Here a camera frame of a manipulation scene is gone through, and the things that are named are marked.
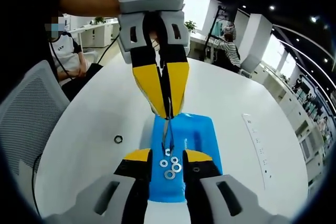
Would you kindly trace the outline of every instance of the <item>white round table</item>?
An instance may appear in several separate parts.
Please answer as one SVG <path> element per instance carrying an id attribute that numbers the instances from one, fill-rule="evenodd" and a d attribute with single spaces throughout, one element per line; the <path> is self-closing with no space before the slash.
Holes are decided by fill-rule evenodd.
<path id="1" fill-rule="evenodd" d="M 223 172 L 255 192 L 261 207 L 293 217 L 307 199 L 306 164 L 285 114 L 260 84 L 204 62 L 189 60 L 183 112 L 213 120 Z M 265 190 L 256 149 L 242 114 L 264 139 L 274 190 Z M 70 103 L 41 157 L 35 195 L 42 216 L 60 214 L 100 176 L 113 173 L 127 153 L 151 135 L 154 115 L 131 65 L 115 56 Z M 121 144 L 114 143 L 123 136 Z M 164 223 L 166 203 L 149 202 L 145 223 Z M 169 203 L 167 223 L 190 223 L 186 204 Z"/>

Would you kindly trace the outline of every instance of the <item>wire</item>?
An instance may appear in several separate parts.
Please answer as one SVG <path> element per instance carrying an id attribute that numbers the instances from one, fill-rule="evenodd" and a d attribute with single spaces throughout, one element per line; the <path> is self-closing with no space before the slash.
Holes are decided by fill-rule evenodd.
<path id="1" fill-rule="evenodd" d="M 35 160 L 34 160 L 34 164 L 33 164 L 33 172 L 32 172 L 32 181 L 31 181 L 31 192 L 33 193 L 33 200 L 34 200 L 34 205 L 35 205 L 35 208 L 36 208 L 36 211 L 37 211 L 37 213 L 38 213 L 38 215 L 41 217 L 41 214 L 40 214 L 40 212 L 39 212 L 39 210 L 38 210 L 38 207 L 37 207 L 37 203 L 36 203 L 36 198 L 35 198 L 35 187 L 34 187 L 34 177 L 35 177 L 35 167 L 36 167 L 36 163 L 37 163 L 37 160 L 40 158 L 42 156 L 42 153 L 41 154 L 39 154 L 36 158 L 35 158 Z"/>
<path id="2" fill-rule="evenodd" d="M 50 41 L 49 43 L 50 43 L 51 49 L 52 49 L 52 51 L 53 51 L 53 53 L 54 53 L 54 55 L 55 55 L 55 58 L 57 59 L 59 65 L 62 67 L 63 71 L 67 74 L 67 76 L 68 76 L 71 80 L 73 80 L 73 78 L 69 75 L 68 71 L 67 71 L 67 70 L 64 68 L 64 66 L 62 65 L 61 61 L 58 59 L 57 54 L 55 53 L 55 50 L 54 50 L 54 47 L 52 46 L 51 41 Z"/>
<path id="3" fill-rule="evenodd" d="M 109 48 L 117 41 L 117 39 L 119 38 L 119 34 L 116 36 L 116 38 L 112 41 L 112 43 L 105 49 L 105 51 L 103 52 L 102 56 L 100 57 L 100 59 L 98 60 L 97 64 L 99 64 L 99 62 L 101 61 L 101 59 L 104 57 L 105 53 L 107 52 L 107 50 L 109 50 Z"/>

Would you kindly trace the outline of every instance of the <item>blue pad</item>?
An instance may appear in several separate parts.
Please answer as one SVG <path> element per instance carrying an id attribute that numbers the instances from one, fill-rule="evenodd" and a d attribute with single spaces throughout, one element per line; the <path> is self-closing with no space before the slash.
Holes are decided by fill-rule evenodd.
<path id="1" fill-rule="evenodd" d="M 152 134 L 151 149 L 153 151 L 152 181 L 150 183 L 149 200 L 157 202 L 185 202 L 185 184 L 183 169 L 175 174 L 175 178 L 168 180 L 164 172 L 172 169 L 170 157 L 162 153 L 162 135 L 165 119 L 155 117 Z M 173 156 L 182 164 L 182 154 L 185 149 L 203 152 L 212 157 L 221 174 L 222 165 L 219 155 L 217 138 L 213 122 L 210 118 L 201 115 L 180 114 L 171 120 L 174 145 Z M 168 128 L 165 148 L 169 148 L 171 131 Z M 168 166 L 163 168 L 160 161 L 165 159 Z"/>

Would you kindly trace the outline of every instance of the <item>black rubber ring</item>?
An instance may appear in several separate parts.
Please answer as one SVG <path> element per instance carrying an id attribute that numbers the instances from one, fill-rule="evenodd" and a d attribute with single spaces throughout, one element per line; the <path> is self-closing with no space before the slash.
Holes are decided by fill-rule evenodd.
<path id="1" fill-rule="evenodd" d="M 122 138 L 121 135 L 116 135 L 116 136 L 114 137 L 114 142 L 115 142 L 116 144 L 120 144 L 120 143 L 122 142 L 122 140 L 123 140 L 123 138 Z"/>

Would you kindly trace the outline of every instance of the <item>gray mesh chair back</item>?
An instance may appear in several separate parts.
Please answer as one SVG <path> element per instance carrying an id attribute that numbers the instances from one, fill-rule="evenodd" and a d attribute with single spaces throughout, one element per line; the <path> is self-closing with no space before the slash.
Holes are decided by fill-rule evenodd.
<path id="1" fill-rule="evenodd" d="M 24 164 L 32 172 L 35 158 L 43 152 L 68 104 L 46 60 L 32 67 L 0 104 L 0 144 L 15 177 L 28 180 L 19 184 L 30 184 L 30 178 L 21 176 L 26 171 L 20 167 Z"/>

